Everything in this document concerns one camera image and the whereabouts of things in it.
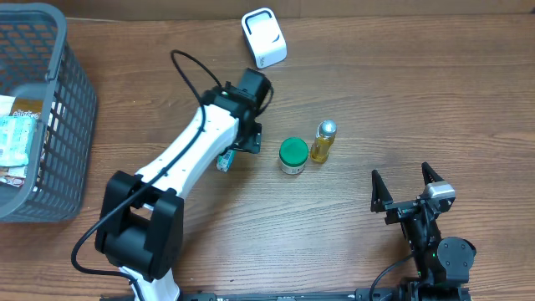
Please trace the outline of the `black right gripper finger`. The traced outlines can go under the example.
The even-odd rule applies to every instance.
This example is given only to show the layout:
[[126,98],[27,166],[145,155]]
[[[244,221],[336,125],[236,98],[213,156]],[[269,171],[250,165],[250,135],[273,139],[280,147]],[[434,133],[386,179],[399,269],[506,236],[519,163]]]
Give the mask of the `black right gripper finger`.
[[377,170],[373,170],[372,177],[372,196],[370,203],[370,210],[372,212],[384,212],[386,207],[393,203],[393,198],[390,195],[382,177]]
[[439,176],[426,161],[421,164],[421,169],[426,186],[431,183],[444,181],[444,179]]

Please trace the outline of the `small teal carton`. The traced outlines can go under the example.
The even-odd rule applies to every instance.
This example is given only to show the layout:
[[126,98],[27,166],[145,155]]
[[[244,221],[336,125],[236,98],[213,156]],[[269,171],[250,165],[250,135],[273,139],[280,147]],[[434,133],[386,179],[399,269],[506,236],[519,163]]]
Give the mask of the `small teal carton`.
[[219,155],[217,157],[217,169],[219,171],[228,172],[232,166],[236,153],[235,150],[227,150],[224,154]]

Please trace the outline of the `green lid jar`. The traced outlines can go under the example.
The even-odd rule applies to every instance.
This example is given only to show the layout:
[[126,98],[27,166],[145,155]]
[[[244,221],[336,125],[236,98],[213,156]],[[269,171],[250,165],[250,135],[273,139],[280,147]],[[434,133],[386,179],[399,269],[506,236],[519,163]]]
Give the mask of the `green lid jar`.
[[281,170],[289,175],[297,175],[304,170],[308,159],[308,146],[298,137],[287,138],[280,146]]

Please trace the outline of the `yellow dish soap bottle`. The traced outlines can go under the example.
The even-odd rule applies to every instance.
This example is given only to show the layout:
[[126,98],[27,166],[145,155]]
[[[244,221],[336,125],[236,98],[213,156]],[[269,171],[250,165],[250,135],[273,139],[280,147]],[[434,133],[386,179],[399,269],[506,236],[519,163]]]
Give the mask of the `yellow dish soap bottle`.
[[310,150],[310,157],[313,161],[324,163],[328,159],[337,131],[338,127],[333,120],[324,120],[318,125]]

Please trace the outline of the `teal wipes packet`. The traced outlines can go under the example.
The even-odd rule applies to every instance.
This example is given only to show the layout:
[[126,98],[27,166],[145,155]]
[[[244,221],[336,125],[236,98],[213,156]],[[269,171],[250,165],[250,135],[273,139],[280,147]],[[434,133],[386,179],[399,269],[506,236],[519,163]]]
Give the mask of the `teal wipes packet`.
[[29,163],[36,124],[32,117],[1,117],[1,166],[26,166]]

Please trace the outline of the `brown snack bag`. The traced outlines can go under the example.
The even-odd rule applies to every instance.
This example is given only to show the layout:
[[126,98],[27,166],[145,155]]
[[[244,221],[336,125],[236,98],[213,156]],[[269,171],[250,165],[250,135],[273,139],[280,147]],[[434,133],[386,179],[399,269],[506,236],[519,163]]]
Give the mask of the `brown snack bag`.
[[[38,121],[41,118],[42,107],[42,100],[24,99],[22,97],[14,97],[7,95],[1,96],[1,117],[32,117],[36,120],[36,126],[38,126]],[[28,165],[29,163],[26,166],[1,166],[1,183],[17,188],[21,187],[27,177]]]

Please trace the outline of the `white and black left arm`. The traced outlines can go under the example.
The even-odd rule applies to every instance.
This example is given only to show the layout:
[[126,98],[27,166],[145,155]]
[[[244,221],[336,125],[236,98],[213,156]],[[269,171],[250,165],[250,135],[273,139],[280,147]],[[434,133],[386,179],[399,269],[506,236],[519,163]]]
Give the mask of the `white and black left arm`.
[[149,165],[108,181],[95,247],[126,275],[134,300],[177,300],[171,268],[184,234],[185,199],[209,164],[226,151],[257,154],[255,119],[273,96],[265,74],[246,69],[238,85],[203,93],[191,123]]

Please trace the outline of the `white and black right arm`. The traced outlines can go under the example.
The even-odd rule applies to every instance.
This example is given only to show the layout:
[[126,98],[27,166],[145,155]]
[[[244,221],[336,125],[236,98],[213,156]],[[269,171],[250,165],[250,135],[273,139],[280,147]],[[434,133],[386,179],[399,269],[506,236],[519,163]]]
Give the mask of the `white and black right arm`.
[[[385,223],[400,224],[410,254],[383,270],[368,290],[368,300],[470,300],[470,270],[476,256],[475,246],[461,237],[443,237],[436,220],[448,212],[455,199],[453,186],[439,176],[431,166],[421,164],[425,183],[416,199],[395,202],[381,175],[372,171],[370,210],[385,213]],[[417,276],[403,278],[395,288],[381,293],[377,285],[390,271],[415,261]]]

